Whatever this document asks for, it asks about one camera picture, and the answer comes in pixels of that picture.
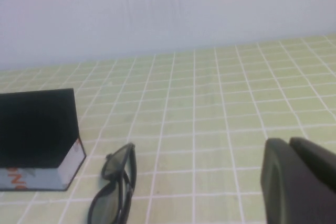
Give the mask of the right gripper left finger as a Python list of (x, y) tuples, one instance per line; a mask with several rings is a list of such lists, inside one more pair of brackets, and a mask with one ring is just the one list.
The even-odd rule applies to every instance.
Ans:
[(267, 223), (335, 223), (335, 190), (280, 138), (265, 142), (260, 184)]

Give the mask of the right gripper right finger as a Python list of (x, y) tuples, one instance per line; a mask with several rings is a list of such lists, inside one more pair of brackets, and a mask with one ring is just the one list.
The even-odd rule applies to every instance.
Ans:
[(335, 190), (335, 153), (302, 137), (292, 137), (289, 145), (319, 181)]

